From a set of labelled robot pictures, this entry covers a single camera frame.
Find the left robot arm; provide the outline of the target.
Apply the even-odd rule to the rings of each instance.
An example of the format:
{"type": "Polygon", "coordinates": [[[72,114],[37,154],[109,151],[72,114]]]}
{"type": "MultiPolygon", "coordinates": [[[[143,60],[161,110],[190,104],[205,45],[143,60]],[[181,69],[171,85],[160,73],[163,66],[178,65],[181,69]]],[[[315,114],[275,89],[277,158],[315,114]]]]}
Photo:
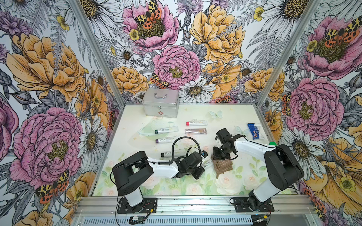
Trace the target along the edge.
{"type": "Polygon", "coordinates": [[[139,151],[112,168],[118,195],[125,197],[130,207],[139,206],[143,203],[140,186],[152,175],[169,179],[191,175],[199,179],[205,172],[202,162],[207,156],[206,151],[193,152],[169,163],[149,158],[144,151],[139,151]]]}

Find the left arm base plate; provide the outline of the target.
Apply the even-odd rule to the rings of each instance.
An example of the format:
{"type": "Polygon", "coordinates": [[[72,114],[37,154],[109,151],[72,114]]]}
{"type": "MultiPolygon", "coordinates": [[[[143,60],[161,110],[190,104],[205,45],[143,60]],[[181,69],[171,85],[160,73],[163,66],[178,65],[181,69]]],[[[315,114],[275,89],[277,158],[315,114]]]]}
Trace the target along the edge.
{"type": "Polygon", "coordinates": [[[157,198],[146,197],[143,201],[135,206],[131,206],[125,197],[121,198],[117,204],[117,214],[131,214],[131,213],[156,213],[157,198]]]}

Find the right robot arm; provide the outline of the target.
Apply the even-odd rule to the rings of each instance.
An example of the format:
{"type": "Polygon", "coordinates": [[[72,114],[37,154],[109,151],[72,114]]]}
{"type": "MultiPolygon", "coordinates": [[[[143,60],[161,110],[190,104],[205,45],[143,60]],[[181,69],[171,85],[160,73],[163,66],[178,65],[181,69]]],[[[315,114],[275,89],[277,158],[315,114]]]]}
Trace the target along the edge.
{"type": "Polygon", "coordinates": [[[261,211],[273,196],[304,176],[304,170],[287,145],[260,144],[244,135],[232,135],[226,128],[216,133],[215,140],[214,160],[232,160],[231,153],[244,153],[265,163],[267,179],[249,192],[247,201],[241,202],[252,212],[261,211]]]}

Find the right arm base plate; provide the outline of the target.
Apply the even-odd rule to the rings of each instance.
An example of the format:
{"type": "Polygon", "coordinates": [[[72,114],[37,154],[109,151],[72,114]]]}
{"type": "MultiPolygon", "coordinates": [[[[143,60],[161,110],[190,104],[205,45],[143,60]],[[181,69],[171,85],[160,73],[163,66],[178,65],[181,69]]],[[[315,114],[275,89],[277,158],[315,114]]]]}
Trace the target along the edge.
{"type": "Polygon", "coordinates": [[[239,196],[233,197],[229,200],[230,204],[234,206],[236,212],[249,212],[249,213],[271,213],[274,212],[274,206],[271,199],[260,202],[253,197],[239,196]]]}

